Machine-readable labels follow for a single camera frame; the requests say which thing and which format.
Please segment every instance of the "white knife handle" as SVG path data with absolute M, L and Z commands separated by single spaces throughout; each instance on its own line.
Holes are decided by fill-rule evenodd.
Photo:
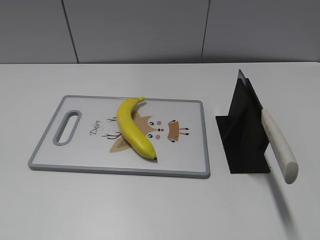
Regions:
M 298 176 L 298 163 L 284 135 L 266 109 L 261 111 L 261 122 L 278 161 L 284 180 L 292 184 Z

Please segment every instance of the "deer antler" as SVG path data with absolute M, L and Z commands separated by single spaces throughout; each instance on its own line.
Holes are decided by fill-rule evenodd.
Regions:
M 112 140 L 114 140 L 114 139 L 117 139 L 118 137 L 120 137 L 121 136 L 121 133 L 119 132 L 119 131 L 116 131 L 116 133 L 118 134 L 118 135 L 111 135 L 111 134 L 106 134 L 106 135 L 104 135 L 104 136 L 101 136 L 101 137 L 106 137 L 107 139 L 112 139 Z
M 113 118 L 111 118 L 111 119 L 110 119 L 110 118 L 107 118 L 107 120 L 109 120 L 109 123 L 110 123 L 110 122 L 113 122 L 113 121 L 117 121 L 117 118 L 116 118 L 116 117 L 113 117 Z

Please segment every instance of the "cartoon deer face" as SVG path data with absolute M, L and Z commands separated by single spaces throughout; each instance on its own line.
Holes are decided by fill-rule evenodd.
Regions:
M 138 112 L 134 112 L 133 114 L 133 121 L 136 124 L 136 126 L 141 130 L 141 132 L 146 135 L 148 138 L 153 138 L 154 135 L 151 134 L 152 132 L 163 132 L 164 129 L 162 128 L 154 128 L 152 126 L 155 125 L 153 121 L 149 122 L 149 119 L 152 116 L 143 116 L 141 117 Z M 127 143 L 127 141 L 121 136 L 119 133 L 118 135 L 109 135 L 107 134 L 106 137 L 108 139 L 117 139 L 115 143 L 113 144 L 112 148 L 110 149 L 110 153 L 120 152 L 126 149 L 131 148 L 130 144 Z M 160 135 L 156 135 L 155 139 L 160 139 Z

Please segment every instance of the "deer ear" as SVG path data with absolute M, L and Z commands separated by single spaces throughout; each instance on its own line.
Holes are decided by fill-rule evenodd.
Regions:
M 115 141 L 112 148 L 110 149 L 110 153 L 121 152 L 121 151 L 124 151 L 129 148 L 131 148 L 131 145 L 129 143 L 127 143 L 127 141 L 122 136 L 120 136 Z

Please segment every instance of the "cutting board handle hole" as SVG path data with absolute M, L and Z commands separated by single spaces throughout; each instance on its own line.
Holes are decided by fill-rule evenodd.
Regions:
M 80 111 L 68 111 L 64 115 L 63 120 L 60 123 L 60 126 L 54 135 L 53 143 L 57 146 L 63 146 L 68 144 L 76 131 L 80 118 Z

